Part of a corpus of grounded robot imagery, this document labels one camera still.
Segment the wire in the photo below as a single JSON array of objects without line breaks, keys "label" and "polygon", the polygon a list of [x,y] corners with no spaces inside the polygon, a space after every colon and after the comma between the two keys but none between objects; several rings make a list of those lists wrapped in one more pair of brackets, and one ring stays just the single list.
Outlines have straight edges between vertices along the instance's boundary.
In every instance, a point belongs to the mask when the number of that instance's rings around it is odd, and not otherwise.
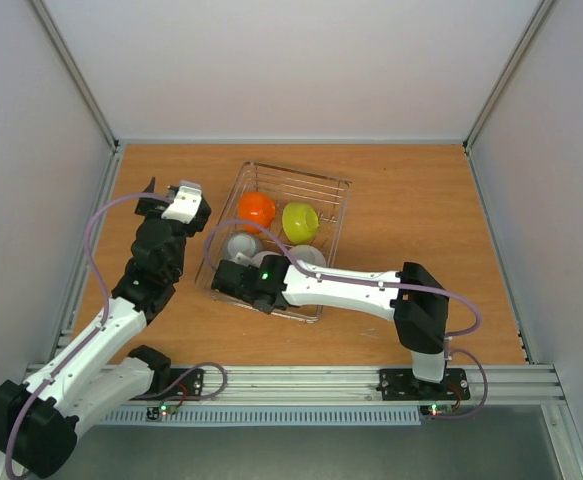
[{"label": "wire", "polygon": [[449,389],[452,390],[453,393],[455,393],[455,396],[457,398],[455,405],[453,405],[453,407],[451,408],[451,410],[455,411],[458,408],[460,408],[460,405],[462,405],[462,395],[460,394],[460,390],[458,390],[458,387],[456,387],[454,384],[447,383],[447,387],[449,387]]},{"label": "wire", "polygon": [[[111,200],[106,205],[103,205],[91,219],[87,223],[87,227],[84,232],[84,253],[87,257],[87,262],[91,266],[91,270],[95,275],[96,280],[98,281],[98,285],[100,285],[100,290],[102,291],[102,296],[104,297],[104,307],[102,311],[102,322],[101,324],[104,325],[109,320],[109,290],[107,289],[106,284],[104,283],[104,279],[100,274],[100,270],[95,265],[95,260],[93,259],[93,252],[91,250],[91,236],[93,233],[93,229],[97,224],[100,217],[102,217],[111,207],[125,202],[127,200],[132,200],[136,198],[152,198],[155,200],[161,200],[166,203],[173,203],[173,199],[165,197],[164,195],[158,195],[157,193],[150,193],[150,192],[138,192],[138,193],[131,193],[129,195],[124,195],[122,197],[116,198],[115,200]],[[18,413],[15,422],[13,422],[13,427],[11,428],[11,433],[9,434],[9,439],[7,440],[7,448],[5,450],[5,457],[4,457],[4,464],[5,469],[7,472],[7,477],[9,480],[23,480],[31,474],[31,472],[26,472],[24,475],[16,475],[13,471],[13,450],[15,448],[15,439],[18,436],[18,432],[20,431],[20,427],[22,426],[22,422],[26,417],[31,405],[33,402],[40,396],[42,391],[52,383],[53,379],[62,371],[62,369],[71,361],[73,358],[100,332],[99,328],[94,328],[78,345],[76,345],[66,357],[64,357],[58,365],[55,366],[51,373],[49,374],[50,379],[45,379],[40,383],[40,386],[29,396],[29,398],[24,402],[22,409]]]},{"label": "wire", "polygon": [[[224,391],[225,388],[227,388],[227,385],[229,383],[229,376],[227,375],[227,371],[225,370],[225,368],[222,365],[219,365],[215,362],[202,362],[202,363],[198,363],[197,365],[193,365],[191,368],[189,368],[187,371],[185,371],[183,374],[181,374],[178,378],[176,378],[173,382],[171,382],[171,385],[166,387],[161,392],[145,393],[143,395],[138,395],[137,397],[133,397],[133,400],[151,400],[152,398],[160,397],[160,396],[164,395],[165,393],[168,393],[173,387],[177,386],[180,382],[182,382],[182,379],[184,377],[192,374],[198,368],[202,368],[202,367],[214,367],[214,368],[218,369],[218,371],[222,375],[222,383],[220,384],[220,386],[218,387],[218,389],[215,392],[208,393],[206,395],[193,395],[193,396],[189,396],[187,398],[189,400],[210,400],[210,399],[213,399],[213,398],[217,397],[218,395],[220,395]],[[169,397],[168,399],[165,398],[164,401],[173,400],[174,398],[179,398],[179,397]]]},{"label": "wire", "polygon": [[[304,268],[298,262],[298,260],[293,255],[291,255],[289,253],[289,250],[287,249],[287,247],[284,245],[284,243],[282,243],[282,241],[276,235],[274,235],[273,233],[271,233],[269,230],[262,227],[261,225],[255,223],[255,222],[252,222],[250,220],[239,220],[239,219],[225,220],[224,222],[219,223],[213,230],[211,230],[209,232],[209,234],[207,235],[207,238],[204,240],[204,248],[203,248],[202,252],[204,255],[204,260],[209,264],[209,266],[213,270],[217,270],[218,267],[213,263],[213,260],[211,259],[211,255],[209,252],[209,250],[211,248],[211,242],[213,241],[213,237],[215,236],[215,234],[219,230],[226,228],[228,226],[231,226],[231,225],[249,225],[251,227],[257,228],[260,232],[267,235],[278,246],[278,248],[280,249],[282,254],[289,259],[291,264],[297,270],[299,270],[301,273],[303,273],[304,275],[306,275],[308,277],[319,278],[320,280],[330,280],[333,282],[348,283],[350,285],[362,285],[362,286],[368,286],[368,287],[377,287],[378,286],[378,282],[376,280],[364,280],[364,279],[360,279],[360,278],[346,278],[346,277],[341,277],[338,275],[316,273],[310,269]],[[400,283],[400,282],[383,282],[383,286],[385,288],[387,288],[387,287],[388,288],[398,288],[398,289],[403,289],[403,290],[412,290],[412,291],[416,291],[416,292],[433,293],[435,295],[442,295],[442,296],[447,297],[447,298],[453,298],[453,299],[458,300],[459,302],[463,303],[469,310],[471,310],[471,312],[473,312],[473,315],[475,316],[475,322],[469,328],[465,328],[463,330],[457,330],[455,332],[447,333],[446,334],[447,338],[448,337],[459,337],[461,335],[468,335],[470,333],[475,332],[478,328],[480,328],[480,325],[482,325],[482,314],[480,313],[480,310],[478,310],[478,307],[476,307],[468,299],[466,299],[465,297],[463,297],[457,293],[449,292],[448,290],[444,290],[442,288],[427,287],[424,285],[413,285],[413,284]]]},{"label": "wire", "polygon": [[173,413],[178,411],[178,408],[180,408],[182,406],[182,404],[184,403],[184,399],[187,398],[187,394],[189,393],[189,391],[187,390],[187,387],[185,387],[181,383],[178,383],[178,387],[180,387],[182,389],[182,398],[180,398],[180,403],[178,403],[175,406],[175,410],[173,411]]},{"label": "wire", "polygon": [[478,367],[478,370],[480,370],[480,374],[482,375],[482,382],[484,383],[484,393],[482,394],[482,398],[480,399],[480,402],[478,402],[478,404],[473,408],[473,410],[467,413],[462,413],[460,415],[422,415],[423,418],[435,418],[435,419],[440,418],[443,420],[465,420],[467,418],[475,416],[484,407],[484,404],[487,401],[487,397],[489,396],[489,381],[487,380],[487,372],[484,371],[484,367],[477,359],[477,357],[467,350],[464,350],[462,348],[456,348],[455,350],[449,352],[450,355],[453,355],[455,353],[463,353],[464,355],[469,357],[471,360],[475,362],[476,366]]}]

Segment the metal wire basket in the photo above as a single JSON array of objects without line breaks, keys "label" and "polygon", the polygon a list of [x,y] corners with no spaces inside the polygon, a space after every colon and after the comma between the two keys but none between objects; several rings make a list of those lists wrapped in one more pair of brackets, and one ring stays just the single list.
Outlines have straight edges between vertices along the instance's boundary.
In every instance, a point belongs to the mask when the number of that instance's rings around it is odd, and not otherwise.
[{"label": "metal wire basket", "polygon": [[[301,172],[290,168],[277,167],[258,162],[246,162],[242,165],[233,189],[229,194],[218,223],[237,218],[238,202],[246,192],[266,193],[276,204],[276,217],[271,224],[271,232],[289,248],[294,245],[286,238],[282,229],[282,211],[289,202],[303,202],[311,205],[318,213],[320,227],[310,245],[324,255],[327,266],[333,266],[335,252],[340,237],[340,228],[347,204],[350,182],[339,178],[326,177],[314,173]],[[227,227],[216,234],[209,253],[214,262],[219,262],[222,245],[229,236],[243,230],[240,226]],[[268,237],[258,235],[264,250],[279,252],[279,248]],[[198,269],[195,282],[216,300],[233,303],[246,308],[250,305],[211,289],[213,269],[204,260]],[[286,311],[274,311],[274,315],[293,318],[304,322],[315,322],[322,312],[321,306],[304,306],[289,308]]]}]

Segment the wooden surface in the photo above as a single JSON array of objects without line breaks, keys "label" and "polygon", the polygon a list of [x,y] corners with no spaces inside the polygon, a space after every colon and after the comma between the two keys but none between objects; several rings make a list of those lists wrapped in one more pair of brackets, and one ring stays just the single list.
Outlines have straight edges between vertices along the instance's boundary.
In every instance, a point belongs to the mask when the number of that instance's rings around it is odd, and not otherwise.
[{"label": "wooden surface", "polygon": [[[351,180],[335,266],[350,270],[399,270],[423,264],[445,288],[481,309],[484,325],[455,339],[486,364],[523,363],[513,317],[501,281],[469,167],[459,146],[410,145],[131,145],[126,149],[113,198],[144,189],[156,192],[181,179],[203,186],[217,223],[240,166],[257,160]],[[141,217],[134,203],[108,214],[96,262],[109,288],[124,271]],[[305,324],[211,300],[194,285],[204,233],[187,243],[185,272],[160,316],[124,347],[150,345],[174,364],[212,360],[226,365],[407,364],[393,323],[325,308]],[[97,314],[102,297],[90,278],[76,332]],[[452,301],[447,330],[472,323]],[[458,357],[461,363],[468,359]]]}]

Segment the black mount plate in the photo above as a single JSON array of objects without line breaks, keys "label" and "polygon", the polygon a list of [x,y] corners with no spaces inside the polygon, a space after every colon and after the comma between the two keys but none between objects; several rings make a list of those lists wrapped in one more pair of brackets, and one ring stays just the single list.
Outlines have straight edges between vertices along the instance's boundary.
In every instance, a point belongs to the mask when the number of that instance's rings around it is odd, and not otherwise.
[{"label": "black mount plate", "polygon": [[[171,368],[171,373],[169,374],[169,382],[167,385],[171,385],[176,378],[186,372],[186,368]],[[202,389],[204,387],[204,370],[198,368],[191,372],[189,375],[180,380],[180,383],[184,385],[187,389],[187,396],[198,396],[202,394]],[[175,397],[182,395],[182,388],[178,385],[173,387],[168,392],[160,395],[159,397],[152,398],[151,400],[164,400],[167,397]]]},{"label": "black mount plate", "polygon": [[413,376],[413,371],[410,368],[383,368],[379,371],[379,374],[380,384],[377,389],[382,392],[382,400],[394,402],[414,400],[454,401],[457,398],[457,394],[448,388],[448,384],[456,387],[462,400],[471,398],[467,374],[462,368],[447,368],[440,385],[418,380]]}]

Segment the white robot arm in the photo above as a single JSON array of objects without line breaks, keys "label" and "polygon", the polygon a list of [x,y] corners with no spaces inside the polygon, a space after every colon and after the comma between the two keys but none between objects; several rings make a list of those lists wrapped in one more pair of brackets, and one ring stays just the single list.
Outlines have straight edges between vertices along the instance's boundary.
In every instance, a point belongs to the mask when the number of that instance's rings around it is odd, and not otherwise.
[{"label": "white robot arm", "polygon": [[[145,192],[153,192],[154,185],[155,179]],[[146,346],[101,374],[173,296],[184,268],[186,239],[201,232],[209,219],[211,208],[199,185],[181,182],[169,191],[170,201],[143,198],[138,203],[135,213],[144,220],[131,246],[132,258],[108,300],[107,318],[103,308],[22,384],[6,381],[0,386],[0,450],[40,478],[57,471],[78,439],[104,415],[169,382],[170,360]]]},{"label": "white robot arm", "polygon": [[449,299],[423,290],[442,286],[421,265],[407,262],[402,271],[355,272],[319,267],[301,260],[269,255],[260,267],[222,260],[212,288],[265,313],[303,305],[327,305],[370,313],[395,322],[400,343],[411,351],[413,375],[442,381],[446,359],[444,336]]}]

